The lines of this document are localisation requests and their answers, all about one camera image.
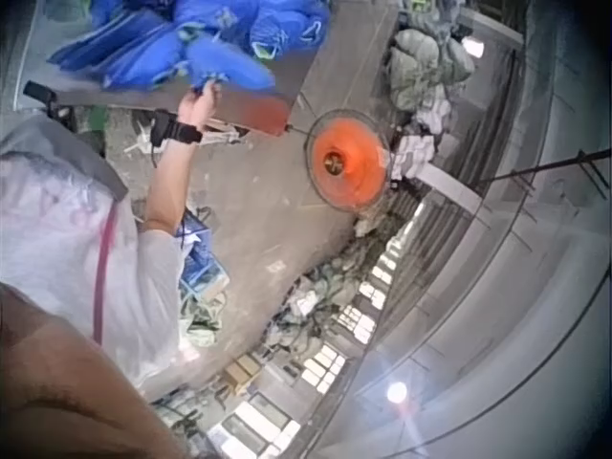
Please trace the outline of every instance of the pile of sacks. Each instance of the pile of sacks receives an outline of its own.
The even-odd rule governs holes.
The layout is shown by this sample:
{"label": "pile of sacks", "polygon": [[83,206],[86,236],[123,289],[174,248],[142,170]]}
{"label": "pile of sacks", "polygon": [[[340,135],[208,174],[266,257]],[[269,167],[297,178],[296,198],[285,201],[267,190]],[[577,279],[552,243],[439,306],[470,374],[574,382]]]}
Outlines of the pile of sacks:
{"label": "pile of sacks", "polygon": [[149,90],[177,74],[252,91],[274,87],[260,59],[315,49],[325,39],[323,0],[91,0],[96,28],[50,58],[104,89]]}
{"label": "pile of sacks", "polygon": [[400,31],[388,64],[391,100],[400,110],[415,112],[437,86],[460,83],[473,72],[474,63],[458,41],[449,38],[440,46],[416,29]]}

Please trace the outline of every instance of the black strap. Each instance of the black strap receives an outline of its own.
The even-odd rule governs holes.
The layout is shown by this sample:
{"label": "black strap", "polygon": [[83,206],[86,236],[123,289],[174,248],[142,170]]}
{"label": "black strap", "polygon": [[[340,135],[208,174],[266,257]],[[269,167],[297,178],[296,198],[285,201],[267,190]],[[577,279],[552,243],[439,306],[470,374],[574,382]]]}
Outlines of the black strap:
{"label": "black strap", "polygon": [[151,128],[151,143],[158,147],[164,139],[180,143],[200,143],[202,133],[191,124],[176,121],[176,116],[165,110],[156,110]]}

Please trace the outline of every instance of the person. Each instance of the person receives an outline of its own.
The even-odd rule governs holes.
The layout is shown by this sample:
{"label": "person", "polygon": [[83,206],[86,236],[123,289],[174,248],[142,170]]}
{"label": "person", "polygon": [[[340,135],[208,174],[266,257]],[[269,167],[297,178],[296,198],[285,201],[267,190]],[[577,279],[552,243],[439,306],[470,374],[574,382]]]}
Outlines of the person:
{"label": "person", "polygon": [[[177,120],[203,131],[219,97],[212,82],[188,92]],[[174,235],[196,148],[168,141],[138,233],[119,175],[59,123],[36,115],[0,143],[0,281],[93,339],[136,387],[178,353]]]}
{"label": "person", "polygon": [[0,283],[0,455],[187,458],[91,339]]}

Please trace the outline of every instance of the blue bag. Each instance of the blue bag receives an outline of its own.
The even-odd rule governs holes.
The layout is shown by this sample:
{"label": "blue bag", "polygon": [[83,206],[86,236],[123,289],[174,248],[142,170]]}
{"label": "blue bag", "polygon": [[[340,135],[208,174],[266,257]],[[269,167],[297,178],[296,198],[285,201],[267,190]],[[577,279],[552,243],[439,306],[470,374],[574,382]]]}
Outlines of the blue bag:
{"label": "blue bag", "polygon": [[262,0],[251,27],[251,50],[261,59],[276,59],[288,51],[316,49],[328,23],[329,10],[317,0]]}
{"label": "blue bag", "polygon": [[187,68],[192,86],[201,88],[210,79],[228,81],[252,91],[274,87],[274,75],[265,65],[239,48],[201,35],[186,48]]}
{"label": "blue bag", "polygon": [[208,33],[234,42],[248,32],[258,6],[257,0],[176,0],[173,22],[186,41]]}
{"label": "blue bag", "polygon": [[125,11],[97,31],[60,48],[48,60],[69,72],[98,65],[110,54],[163,23],[164,20],[153,11]]}
{"label": "blue bag", "polygon": [[174,77],[183,60],[184,43],[164,24],[109,56],[97,71],[106,89],[153,89]]}
{"label": "blue bag", "polygon": [[93,26],[98,29],[107,24],[123,8],[122,0],[91,0],[89,14]]}

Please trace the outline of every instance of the light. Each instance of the light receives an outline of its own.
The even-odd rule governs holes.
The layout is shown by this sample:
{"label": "light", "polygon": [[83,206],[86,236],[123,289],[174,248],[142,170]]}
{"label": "light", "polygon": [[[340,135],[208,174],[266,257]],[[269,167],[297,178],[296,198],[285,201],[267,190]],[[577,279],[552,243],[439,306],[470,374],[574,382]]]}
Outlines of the light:
{"label": "light", "polygon": [[406,236],[410,232],[410,230],[412,230],[412,225],[414,225],[414,223],[412,221],[410,221],[405,226],[405,228],[404,228],[404,236]]}
{"label": "light", "polygon": [[485,52],[485,44],[480,40],[472,38],[471,36],[466,36],[463,40],[461,40],[461,44],[469,55],[473,55],[477,59],[482,57],[482,54]]}
{"label": "light", "polygon": [[423,211],[424,208],[425,208],[425,204],[423,203],[419,204],[417,209],[414,211],[414,216],[418,217],[419,215],[421,215],[421,212]]}
{"label": "light", "polygon": [[403,382],[392,383],[386,391],[386,399],[392,404],[400,404],[407,395],[408,389],[406,389]]}

